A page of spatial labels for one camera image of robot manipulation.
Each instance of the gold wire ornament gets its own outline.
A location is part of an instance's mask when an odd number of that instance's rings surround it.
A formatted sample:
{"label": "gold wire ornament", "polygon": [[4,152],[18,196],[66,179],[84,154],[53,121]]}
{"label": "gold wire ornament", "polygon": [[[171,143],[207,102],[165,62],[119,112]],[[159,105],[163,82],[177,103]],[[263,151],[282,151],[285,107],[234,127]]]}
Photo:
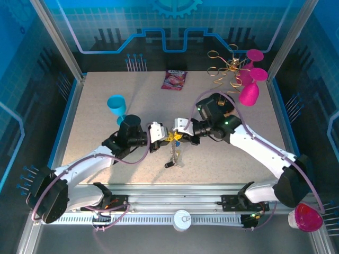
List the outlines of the gold wire ornament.
{"label": "gold wire ornament", "polygon": [[[232,83],[230,81],[230,84],[232,86],[232,88],[234,90],[231,90],[231,91],[227,91],[226,94],[229,94],[229,93],[235,93],[235,94],[239,94],[240,91],[239,91],[239,87],[241,87],[241,85],[243,84],[242,80],[239,78],[240,76],[240,73],[239,71],[240,70],[246,70],[246,71],[250,71],[249,69],[243,69],[242,66],[244,66],[245,62],[248,60],[248,58],[246,57],[244,60],[240,61],[239,58],[236,58],[234,57],[234,52],[237,51],[239,49],[239,47],[235,44],[229,44],[228,45],[229,48],[228,48],[228,51],[232,53],[232,59],[226,61],[223,57],[221,57],[219,55],[219,52],[216,51],[216,50],[210,50],[207,52],[207,56],[210,58],[210,59],[221,59],[224,63],[225,63],[225,67],[221,67],[221,68],[217,68],[215,66],[211,66],[207,69],[207,73],[208,75],[210,75],[211,77],[216,77],[216,76],[219,76],[219,74],[222,75],[222,77],[220,78],[217,78],[213,81],[214,84],[217,84],[218,86],[212,88],[212,89],[217,89],[219,88],[220,86],[222,86],[224,83],[222,82],[222,80],[227,76],[227,72],[231,71],[234,73],[234,77],[235,79],[237,80],[237,83]],[[211,74],[211,71],[216,71],[217,73],[216,74]],[[220,106],[224,106],[226,102],[226,99],[224,98],[224,100],[221,99],[221,96],[220,96],[220,99],[218,101],[218,105]]]}

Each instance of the gear logo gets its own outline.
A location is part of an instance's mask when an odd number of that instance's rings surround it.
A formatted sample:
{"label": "gear logo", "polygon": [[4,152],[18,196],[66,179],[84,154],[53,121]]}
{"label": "gear logo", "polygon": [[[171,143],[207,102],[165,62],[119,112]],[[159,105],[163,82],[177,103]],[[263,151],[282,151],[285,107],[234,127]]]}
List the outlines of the gear logo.
{"label": "gear logo", "polygon": [[165,17],[178,16],[184,18],[184,15],[190,15],[191,12],[197,10],[197,5],[202,4],[202,0],[151,0],[153,11],[158,11],[159,15],[164,14]]}

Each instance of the robotic arm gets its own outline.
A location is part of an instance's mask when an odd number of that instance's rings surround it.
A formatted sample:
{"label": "robotic arm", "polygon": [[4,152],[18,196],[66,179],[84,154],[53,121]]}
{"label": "robotic arm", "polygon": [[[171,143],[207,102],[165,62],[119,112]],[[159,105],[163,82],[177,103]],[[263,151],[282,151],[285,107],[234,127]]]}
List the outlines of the robotic arm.
{"label": "robotic arm", "polygon": [[275,180],[264,183],[250,182],[239,191],[238,199],[242,207],[246,208],[263,201],[279,201],[288,207],[296,207],[309,192],[309,186],[286,159],[296,163],[310,178],[312,166],[309,158],[305,155],[297,158],[296,155],[276,147],[259,136],[248,125],[243,125],[238,117],[225,116],[223,112],[230,112],[234,107],[230,103],[220,106],[217,97],[218,94],[217,96],[212,94],[196,104],[202,121],[192,119],[189,127],[185,129],[187,119],[175,120],[173,129],[182,134],[179,141],[197,145],[201,137],[212,135],[247,152],[272,172]]}
{"label": "robotic arm", "polygon": [[[26,203],[32,209],[38,207],[36,213],[45,223],[52,223],[65,211],[75,208],[93,206],[104,209],[109,206],[116,197],[101,183],[86,185],[84,188],[75,188],[75,186],[94,173],[122,161],[133,151],[131,151],[132,147],[148,146],[148,150],[139,160],[141,161],[147,152],[154,152],[169,143],[165,141],[167,128],[161,123],[153,122],[148,127],[150,137],[148,144],[147,133],[142,131],[140,122],[140,118],[136,115],[128,115],[121,123],[118,132],[104,140],[102,145],[93,152],[54,170],[47,167],[40,168],[34,175]],[[138,161],[125,163],[137,164]]]}
{"label": "robotic arm", "polygon": [[[309,192],[305,180],[286,160],[289,158],[307,175],[310,175],[311,165],[306,156],[297,158],[257,135],[248,126],[243,125],[238,117],[225,116],[223,113],[225,105],[218,104],[215,94],[198,102],[196,107],[202,121],[192,119],[189,123],[189,120],[181,118],[174,121],[173,131],[181,136],[180,142],[198,145],[201,137],[212,135],[250,154],[267,167],[276,178],[267,183],[246,184],[238,193],[238,201],[243,208],[246,209],[248,206],[263,201],[280,201],[288,207],[295,207]],[[226,107],[228,107],[227,112],[233,110],[230,104],[226,104]],[[145,158],[148,151],[152,153],[169,143],[167,128],[161,123],[153,122],[148,127],[148,135],[147,132],[142,131],[140,122],[139,117],[128,115],[121,123],[118,132],[112,134],[87,156],[55,170],[47,167],[41,168],[35,175],[26,199],[27,204],[36,209],[36,213],[44,222],[52,223],[65,211],[75,208],[92,206],[97,209],[106,209],[110,207],[113,200],[118,204],[126,202],[127,197],[124,200],[118,200],[119,198],[112,195],[101,183],[86,185],[84,188],[75,188],[75,186],[90,175],[121,162],[121,159],[133,151],[131,150],[133,147],[147,146],[148,150],[139,161],[125,163],[136,164]],[[265,144],[278,150],[281,156]]]}

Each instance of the white table surface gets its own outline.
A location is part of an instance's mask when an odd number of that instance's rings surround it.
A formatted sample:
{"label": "white table surface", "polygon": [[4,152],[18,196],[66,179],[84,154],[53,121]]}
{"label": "white table surface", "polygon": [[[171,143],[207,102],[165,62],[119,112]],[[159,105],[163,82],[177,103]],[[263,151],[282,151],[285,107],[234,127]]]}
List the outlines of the white table surface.
{"label": "white table surface", "polygon": [[[128,113],[141,118],[142,127],[152,121],[168,128],[178,117],[189,117],[193,102],[199,94],[215,87],[205,71],[187,74],[181,91],[161,89],[165,72],[89,72],[81,94],[74,123],[68,140],[63,165],[97,148],[103,140],[118,130],[117,117],[107,107],[114,94],[125,97]],[[223,90],[231,89],[226,82]],[[284,149],[281,132],[266,84],[259,84],[260,96],[253,107],[239,103],[232,94],[246,123],[259,135]],[[196,111],[194,116],[200,120]],[[137,149],[125,160],[136,161],[145,148]],[[181,144],[183,168],[165,169],[171,157],[171,146],[149,154],[135,166],[118,163],[102,170],[85,182],[102,183],[247,183],[272,178],[272,174],[251,156],[225,142],[202,138],[199,146]]]}

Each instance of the candy wrapper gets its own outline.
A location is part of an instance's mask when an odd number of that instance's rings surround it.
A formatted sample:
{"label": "candy wrapper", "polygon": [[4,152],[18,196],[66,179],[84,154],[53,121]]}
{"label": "candy wrapper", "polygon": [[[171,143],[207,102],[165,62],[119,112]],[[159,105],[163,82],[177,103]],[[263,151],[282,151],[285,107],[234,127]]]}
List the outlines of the candy wrapper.
{"label": "candy wrapper", "polygon": [[182,70],[167,70],[162,89],[171,89],[180,91],[186,79],[187,71]]}

